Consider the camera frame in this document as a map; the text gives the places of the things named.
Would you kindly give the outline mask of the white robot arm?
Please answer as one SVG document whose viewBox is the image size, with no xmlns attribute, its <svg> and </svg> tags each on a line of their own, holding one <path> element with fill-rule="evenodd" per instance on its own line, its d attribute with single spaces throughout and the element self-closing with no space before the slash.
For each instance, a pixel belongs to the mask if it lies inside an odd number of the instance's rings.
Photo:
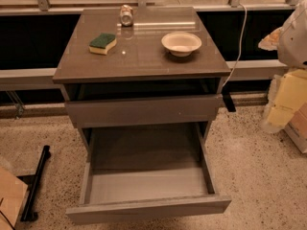
<svg viewBox="0 0 307 230">
<path fill-rule="evenodd" d="M 307 68 L 307 0 L 300 2 L 284 24 L 265 36 L 258 47 L 276 51 L 289 67 Z"/>
</svg>

